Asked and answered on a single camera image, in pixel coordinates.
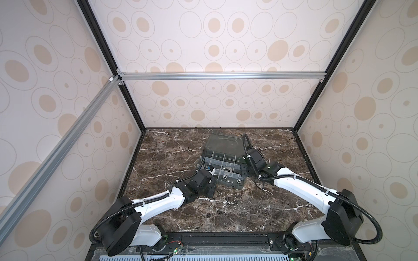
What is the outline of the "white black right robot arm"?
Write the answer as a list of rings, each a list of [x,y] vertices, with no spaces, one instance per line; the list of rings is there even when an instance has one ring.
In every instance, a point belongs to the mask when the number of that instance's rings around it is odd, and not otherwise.
[[[293,240],[307,243],[331,239],[345,246],[354,241],[363,217],[352,205],[333,197],[332,193],[338,194],[336,190],[305,179],[277,162],[267,164],[259,150],[245,146],[244,152],[243,158],[254,177],[295,194],[323,213],[322,217],[296,223],[291,229]]]

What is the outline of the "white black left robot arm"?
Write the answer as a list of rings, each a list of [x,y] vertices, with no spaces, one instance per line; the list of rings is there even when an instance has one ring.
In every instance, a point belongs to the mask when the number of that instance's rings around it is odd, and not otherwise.
[[[212,166],[175,182],[160,194],[139,200],[123,196],[116,200],[89,234],[93,244],[102,244],[112,257],[131,246],[155,246],[166,242],[165,234],[156,225],[144,225],[151,218],[171,209],[178,209],[200,197],[212,197],[216,189]]]

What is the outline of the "pile of screws and nuts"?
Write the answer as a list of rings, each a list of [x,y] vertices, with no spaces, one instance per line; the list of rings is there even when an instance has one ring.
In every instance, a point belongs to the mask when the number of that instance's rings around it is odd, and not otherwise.
[[[215,208],[217,212],[225,214],[226,216],[231,217],[234,211],[239,207],[237,202],[229,202],[226,200],[213,200],[213,199],[203,199],[203,201],[208,202],[211,207]]]

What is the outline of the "clear plastic organizer box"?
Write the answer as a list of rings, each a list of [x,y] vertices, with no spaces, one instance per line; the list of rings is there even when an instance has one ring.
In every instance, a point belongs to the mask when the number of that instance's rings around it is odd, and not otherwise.
[[[249,177],[244,156],[242,137],[212,133],[205,144],[204,167],[217,184],[241,190]]]

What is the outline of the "aluminium crossbar back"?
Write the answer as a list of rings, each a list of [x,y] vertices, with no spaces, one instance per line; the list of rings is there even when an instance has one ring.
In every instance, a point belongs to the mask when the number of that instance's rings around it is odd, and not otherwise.
[[[127,80],[247,80],[247,79],[323,79],[324,71],[279,72],[173,72],[173,73],[121,73],[118,78]]]

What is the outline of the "aluminium crossbar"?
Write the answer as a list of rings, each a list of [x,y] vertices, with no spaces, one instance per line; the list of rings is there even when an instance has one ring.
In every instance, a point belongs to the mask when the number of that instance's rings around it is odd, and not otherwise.
[[[279,72],[173,72],[173,73],[121,73],[118,78],[127,80],[247,80],[247,79],[323,79],[324,71]]]
[[[1,244],[4,244],[19,220],[42,191],[75,142],[83,134],[113,89],[119,84],[120,79],[120,76],[115,75],[104,85],[90,105],[88,105],[6,208],[5,212],[1,215]]]

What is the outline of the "aluminium crossbar left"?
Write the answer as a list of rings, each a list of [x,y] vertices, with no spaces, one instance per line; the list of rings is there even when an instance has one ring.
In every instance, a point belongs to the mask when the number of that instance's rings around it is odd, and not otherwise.
[[[115,75],[104,85],[90,105],[88,105],[6,208],[5,212],[1,215],[1,244],[4,244],[19,220],[42,191],[75,142],[83,134],[113,89],[119,84],[120,79],[120,76]]]

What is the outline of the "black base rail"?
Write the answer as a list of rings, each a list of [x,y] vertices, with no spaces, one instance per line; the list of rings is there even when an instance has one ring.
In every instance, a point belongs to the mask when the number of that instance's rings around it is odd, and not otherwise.
[[[279,250],[285,232],[168,232],[168,241],[181,241],[184,246],[266,246]]]

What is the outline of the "black corner frame post left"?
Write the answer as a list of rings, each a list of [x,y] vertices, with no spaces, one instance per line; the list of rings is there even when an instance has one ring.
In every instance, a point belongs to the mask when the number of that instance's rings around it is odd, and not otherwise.
[[[121,74],[118,72],[118,66],[116,64],[116,61],[114,59],[114,56],[111,52],[111,49],[108,45],[107,40],[104,37],[104,34],[100,28],[100,25],[94,15],[94,12],[92,10],[92,7],[90,3],[86,0],[77,0],[77,4],[80,7],[80,10],[91,30],[92,35],[94,36],[94,39],[96,40],[99,49],[106,61],[106,64],[108,65],[111,73],[113,76],[121,76]],[[132,95],[128,91],[127,85],[125,83],[121,83],[119,85],[119,89],[122,92],[122,95],[133,115],[133,118],[135,119],[139,129],[141,132],[144,132],[147,130],[145,127],[138,110],[134,104]]]

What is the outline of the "black corner frame post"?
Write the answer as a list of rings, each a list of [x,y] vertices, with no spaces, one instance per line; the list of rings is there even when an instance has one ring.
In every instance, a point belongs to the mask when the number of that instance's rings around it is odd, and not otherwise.
[[[107,40],[104,37],[104,34],[100,28],[100,25],[94,15],[94,12],[92,10],[92,7],[90,3],[86,0],[77,0],[77,4],[80,7],[80,10],[91,30],[92,35],[94,36],[94,39],[96,40],[99,49],[106,61],[106,64],[108,65],[111,73],[113,76],[121,76],[121,74],[118,72],[118,66],[116,64],[116,61],[114,59],[114,56],[111,52],[111,49],[108,45]],[[138,110],[134,104],[132,95],[128,91],[127,85],[125,83],[121,83],[119,85],[119,89],[122,92],[122,95],[133,115],[133,118],[135,119],[139,129],[141,132],[144,132],[147,130],[145,127]]]
[[[361,26],[366,21],[367,17],[369,16],[369,13],[377,3],[376,0],[366,0],[363,1],[362,5],[360,6],[359,11],[357,12],[356,16],[354,17],[352,23],[349,25],[348,30],[346,34],[344,35],[342,42],[336,49],[336,52],[334,56],[332,57],[328,67],[325,70],[325,77],[320,80],[317,87],[314,89],[313,94],[311,95],[307,105],[305,106],[304,110],[302,111],[298,121],[296,122],[296,125],[293,128],[294,133],[298,133],[301,129],[302,125],[304,124],[305,120],[307,119],[309,113],[311,112],[313,106],[319,99],[323,89],[325,88],[326,84],[331,79],[333,73],[337,69],[338,65],[342,61],[344,55],[346,54],[348,48],[352,44],[354,38],[357,36],[357,34],[360,31]]]

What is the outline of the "black corner frame post right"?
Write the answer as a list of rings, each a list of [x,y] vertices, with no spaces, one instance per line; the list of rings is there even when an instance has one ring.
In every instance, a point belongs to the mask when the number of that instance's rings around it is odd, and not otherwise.
[[[333,73],[337,69],[338,65],[342,61],[344,55],[346,54],[348,48],[352,44],[354,38],[357,36],[357,34],[360,31],[361,26],[366,21],[367,17],[369,16],[369,13],[377,3],[376,0],[366,0],[363,1],[362,5],[360,6],[359,11],[357,12],[356,16],[354,17],[352,23],[349,25],[348,30],[346,34],[344,35],[342,42],[336,49],[336,52],[334,56],[332,57],[328,67],[325,70],[325,77],[320,80],[317,87],[314,89],[313,94],[311,95],[307,105],[305,106],[304,110],[302,111],[298,121],[296,122],[296,125],[293,128],[294,133],[298,133],[301,129],[302,125],[304,124],[305,120],[307,119],[309,113],[311,112],[313,106],[319,99],[323,89],[325,88],[326,84],[331,79]]]

